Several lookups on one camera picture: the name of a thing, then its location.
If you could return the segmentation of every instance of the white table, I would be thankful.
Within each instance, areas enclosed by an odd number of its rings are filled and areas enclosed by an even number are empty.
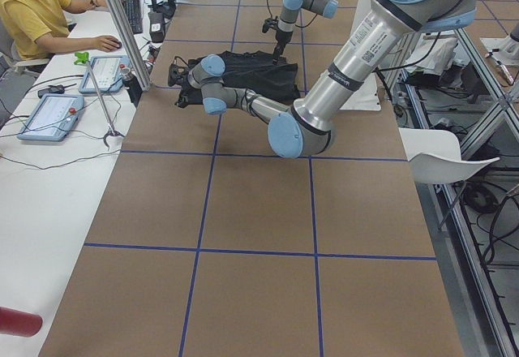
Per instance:
[[[71,37],[118,36],[108,12],[87,12],[75,19],[78,24]],[[145,32],[146,22],[148,18],[144,16]],[[141,37],[135,39],[139,47],[145,43]],[[107,55],[96,50],[89,53],[90,57]],[[124,54],[123,49],[114,52],[114,55],[120,54]],[[74,60],[74,54],[54,56],[37,82],[84,73],[85,66],[74,65]],[[79,85],[79,79],[57,80],[54,84],[74,81]],[[16,115],[32,112],[39,101],[36,90],[22,100]],[[77,87],[67,89],[66,93],[78,94]],[[114,94],[114,98],[121,106],[115,128],[126,134],[135,107],[125,90]],[[113,117],[119,103],[112,97],[105,100]],[[96,97],[86,97],[85,105],[90,103],[75,130],[102,137],[108,125],[101,104]],[[20,122],[11,120],[0,131],[0,136],[15,134],[20,128]],[[108,141],[109,150],[102,140],[78,132],[58,143],[26,142],[8,136],[0,138],[0,153],[16,161],[45,167],[120,149],[122,138],[109,137]],[[50,170],[37,170],[0,159],[0,306],[33,312],[44,319],[41,331],[31,338],[0,334],[1,356],[38,355],[117,158],[115,153]]]

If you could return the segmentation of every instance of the person's hand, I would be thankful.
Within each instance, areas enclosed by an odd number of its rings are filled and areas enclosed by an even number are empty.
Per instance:
[[[112,37],[111,35],[100,35],[93,39],[94,49],[105,51],[106,53],[121,48],[121,42],[119,41],[119,39],[117,39],[116,37]]]

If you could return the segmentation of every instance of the keyboard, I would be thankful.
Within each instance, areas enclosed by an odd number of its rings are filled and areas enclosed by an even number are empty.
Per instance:
[[[143,13],[140,10],[140,0],[123,0],[122,8],[127,14],[128,22],[130,22],[131,31],[134,34],[140,34],[143,31]]]

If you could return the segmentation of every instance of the red cylinder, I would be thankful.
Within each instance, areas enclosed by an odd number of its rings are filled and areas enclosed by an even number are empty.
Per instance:
[[[32,337],[41,329],[43,319],[36,314],[29,314],[0,307],[0,333]]]

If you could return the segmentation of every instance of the black cloth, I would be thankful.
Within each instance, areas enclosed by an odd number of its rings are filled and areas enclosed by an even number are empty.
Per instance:
[[[272,54],[262,51],[237,54],[230,51],[218,54],[225,63],[222,76],[224,85],[230,88],[248,88],[268,99],[279,102],[290,102],[299,98],[299,90],[295,85],[298,74],[297,63],[287,63],[281,57],[277,65],[272,64]],[[187,67],[180,68],[175,62],[169,67],[168,85],[180,85],[177,105],[185,107],[190,104],[202,104],[202,92],[192,88],[187,82],[187,73],[204,57],[190,59]]]

